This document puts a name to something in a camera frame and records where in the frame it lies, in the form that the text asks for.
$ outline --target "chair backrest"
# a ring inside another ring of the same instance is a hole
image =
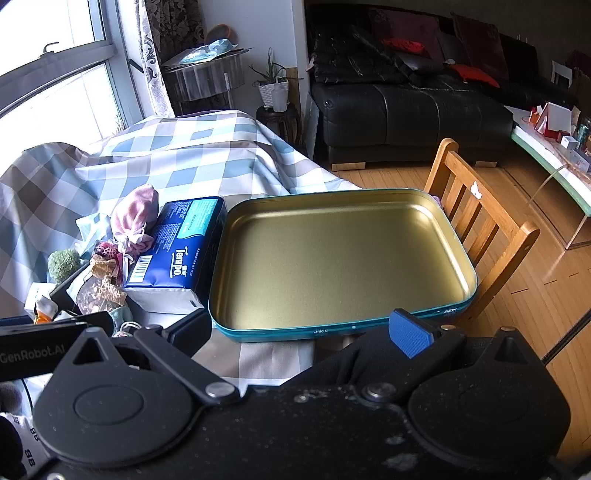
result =
[[[451,138],[445,138],[441,142],[425,185],[425,192],[442,199],[443,210],[451,221],[457,213],[463,195],[466,190],[469,191],[466,206],[458,214],[460,216],[456,225],[456,233],[462,242],[474,225],[480,210],[484,209],[488,214],[480,231],[477,232],[476,239],[468,249],[468,257],[474,266],[478,264],[499,230],[509,240],[505,251],[496,260],[490,272],[480,280],[474,300],[461,314],[460,320],[465,321],[478,317],[509,280],[540,236],[540,229],[531,221],[526,221],[521,226],[517,224],[495,198],[491,188],[458,155],[457,151],[458,145]],[[447,196],[443,198],[452,174],[455,179]]]

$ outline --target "curtain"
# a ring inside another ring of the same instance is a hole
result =
[[[203,22],[197,0],[144,1],[160,62],[203,43]]]
[[[146,84],[148,85],[150,103],[152,104],[154,115],[172,118],[175,114],[170,104],[170,98],[168,98],[162,72],[160,72],[160,64],[156,55],[145,0],[138,0],[136,17],[138,19],[139,41],[141,43],[142,67],[144,68],[144,75]]]

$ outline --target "window glass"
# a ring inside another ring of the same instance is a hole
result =
[[[27,148],[66,142],[92,144],[125,128],[105,65],[38,93],[0,118],[0,174]]]
[[[62,51],[104,40],[100,20],[93,31],[88,1],[9,1],[0,10],[0,75],[36,60],[48,43],[59,42],[49,51]],[[98,0],[90,2],[98,13]]]

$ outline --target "black pants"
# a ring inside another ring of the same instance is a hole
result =
[[[389,381],[395,371],[409,362],[392,342],[388,326],[370,330],[340,352],[296,375],[284,385],[312,387],[314,385],[352,384],[363,387],[369,383]]]

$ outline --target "pink velvet drawstring bag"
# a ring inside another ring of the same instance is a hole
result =
[[[146,234],[158,218],[158,192],[152,185],[137,187],[118,204],[111,216],[111,229],[119,252],[132,261],[149,249],[154,239]]]

